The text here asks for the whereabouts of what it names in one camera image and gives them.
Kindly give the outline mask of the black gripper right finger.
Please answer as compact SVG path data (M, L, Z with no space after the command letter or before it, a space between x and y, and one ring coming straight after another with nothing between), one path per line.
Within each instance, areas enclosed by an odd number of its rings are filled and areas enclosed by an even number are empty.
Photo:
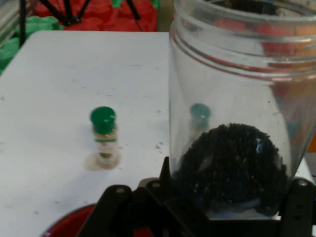
M304 178L293 180L281 212L281 237L311 237L316 224L316 186Z

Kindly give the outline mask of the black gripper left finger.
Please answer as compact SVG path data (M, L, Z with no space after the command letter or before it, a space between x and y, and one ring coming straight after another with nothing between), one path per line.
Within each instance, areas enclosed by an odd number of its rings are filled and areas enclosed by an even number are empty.
M158 178L132 191L125 185L108 187L83 225L85 237L205 237L207 219L171 187L169 159Z

